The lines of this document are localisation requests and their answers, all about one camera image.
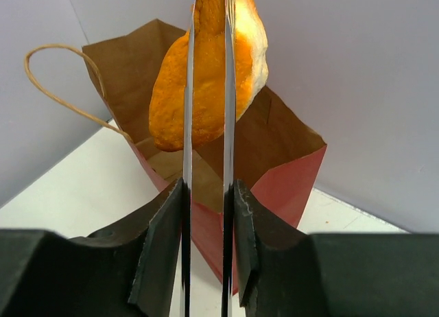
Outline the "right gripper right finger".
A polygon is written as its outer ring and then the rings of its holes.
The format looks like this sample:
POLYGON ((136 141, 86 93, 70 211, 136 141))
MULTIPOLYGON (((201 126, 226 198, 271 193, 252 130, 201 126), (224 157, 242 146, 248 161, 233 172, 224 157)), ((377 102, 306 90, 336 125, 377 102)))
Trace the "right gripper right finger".
POLYGON ((247 316, 437 316, 434 233, 304 234, 237 180, 239 301, 247 316))

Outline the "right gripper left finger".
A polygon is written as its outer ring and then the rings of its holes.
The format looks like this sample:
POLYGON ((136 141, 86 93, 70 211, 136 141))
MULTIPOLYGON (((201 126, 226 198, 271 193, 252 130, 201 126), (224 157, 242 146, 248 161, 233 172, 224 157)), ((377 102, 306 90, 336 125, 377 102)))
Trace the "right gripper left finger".
POLYGON ((2 316, 168 316, 183 183, 88 237, 1 231, 2 316))

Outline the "metal tongs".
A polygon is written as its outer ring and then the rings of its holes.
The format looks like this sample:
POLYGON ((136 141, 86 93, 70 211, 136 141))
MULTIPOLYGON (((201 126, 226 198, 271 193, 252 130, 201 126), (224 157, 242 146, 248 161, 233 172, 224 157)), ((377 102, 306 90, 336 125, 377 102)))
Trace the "metal tongs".
MULTIPOLYGON (((235 76, 235 0, 225 5, 225 109, 224 109, 224 199, 223 199, 223 264, 221 315, 231 316, 233 297, 233 217, 234 217, 234 144, 236 122, 235 76)), ((180 315, 190 315, 191 285, 191 205, 193 181, 193 60, 195 48, 195 14, 191 15, 187 49, 187 78, 184 96, 182 224, 181 224, 181 289, 180 315)))

